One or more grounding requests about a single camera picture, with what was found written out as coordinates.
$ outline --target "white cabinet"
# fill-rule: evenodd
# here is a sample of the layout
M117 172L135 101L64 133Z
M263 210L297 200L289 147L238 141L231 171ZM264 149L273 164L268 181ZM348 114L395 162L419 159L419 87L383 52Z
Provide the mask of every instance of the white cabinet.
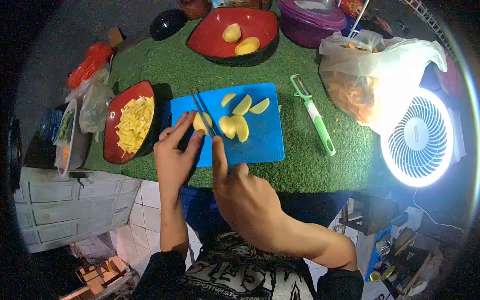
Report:
M14 195L17 222L30 253L57 248L124 226L141 180L101 171L63 178L56 170L22 168Z

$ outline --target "fan grille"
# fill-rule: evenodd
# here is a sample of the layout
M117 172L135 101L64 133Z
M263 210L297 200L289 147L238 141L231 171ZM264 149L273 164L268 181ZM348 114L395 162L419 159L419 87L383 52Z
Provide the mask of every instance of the fan grille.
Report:
M382 136L382 152L393 174L412 186L437 180L450 164L453 128L450 116L433 93L419 89L390 136Z

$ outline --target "green artificial grass mat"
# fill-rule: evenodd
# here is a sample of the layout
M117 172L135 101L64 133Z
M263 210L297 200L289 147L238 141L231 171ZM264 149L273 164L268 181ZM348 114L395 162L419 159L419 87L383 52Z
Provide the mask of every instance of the green artificial grass mat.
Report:
M188 22L174 36L160 42L151 38L118 55L113 61L109 84L120 92L141 80L153 86L167 83L173 97L189 94L189 88L208 91L228 86L268 83L276 85L281 105L285 160L250 164L250 172L265 178L278 192L335 192L385 188L398 185L386 168L380 151L380 137L357 124L330 100L318 75L315 49L295 45L280 33L276 53L254 67L227 67L214 64L185 46L198 21ZM290 76L300 73L314 97L327 127L336 154L327 157ZM84 165L130 177L157 181L153 154L127 164L112 165L103 159L103 135L92 146ZM212 168L197 168L189 184L212 186Z

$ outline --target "electrical cable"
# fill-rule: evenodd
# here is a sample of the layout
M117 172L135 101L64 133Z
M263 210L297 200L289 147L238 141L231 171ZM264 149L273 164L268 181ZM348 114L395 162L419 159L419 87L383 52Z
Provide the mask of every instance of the electrical cable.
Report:
M421 209L424 213L426 213L427 216L430 218L430 220L432 220L433 223L435 223L435 224L437 224L437 225L442 225L442 226L447 226L447 227L453 227L453 228L455 228L455 229L460 230L463 234L465 234L465 232L463 231L462 228L455 227L455 226L453 226L453 225L448 225L448 224L442 224L442 223L437 223L437 222L435 222L435 220L430 216L430 214L427 213L426 210L424 210L423 208L421 208L421 207L415 202L414 198L415 198L415 195L416 195L416 194L417 194L417 190L415 190L415 194L413 194L413 197L412 197L413 204L415 204L419 209Z

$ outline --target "black t-shirt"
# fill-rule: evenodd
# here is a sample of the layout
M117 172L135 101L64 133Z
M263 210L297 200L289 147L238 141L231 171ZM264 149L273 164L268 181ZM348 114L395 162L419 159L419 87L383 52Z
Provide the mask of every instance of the black t-shirt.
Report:
M130 299L361 299L362 291L359 271L328 269L315 292L302 258L261 251L230 232L204 244L187 271L177 251L152 255Z

